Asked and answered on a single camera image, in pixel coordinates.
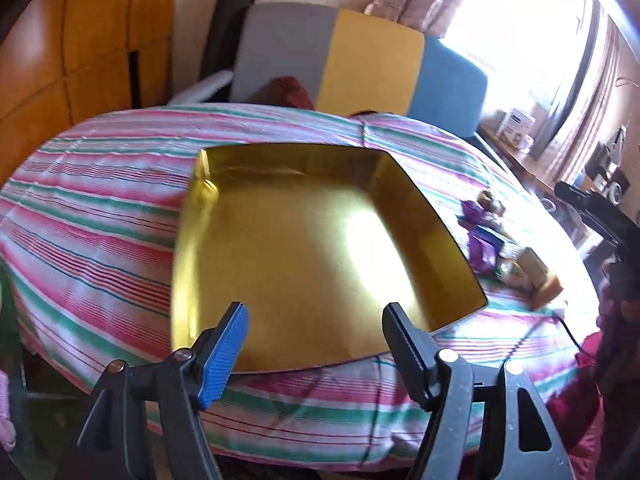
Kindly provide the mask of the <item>person right hand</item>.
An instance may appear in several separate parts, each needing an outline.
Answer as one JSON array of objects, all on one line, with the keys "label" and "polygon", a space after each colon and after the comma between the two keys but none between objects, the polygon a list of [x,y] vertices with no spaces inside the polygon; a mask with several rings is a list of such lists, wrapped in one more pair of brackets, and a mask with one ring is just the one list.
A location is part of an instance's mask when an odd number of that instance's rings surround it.
[{"label": "person right hand", "polygon": [[639,299],[639,267],[620,259],[610,266],[614,313],[608,318],[596,357],[594,377],[603,390],[625,380],[634,362],[639,344],[639,323],[622,315],[625,300]]}]

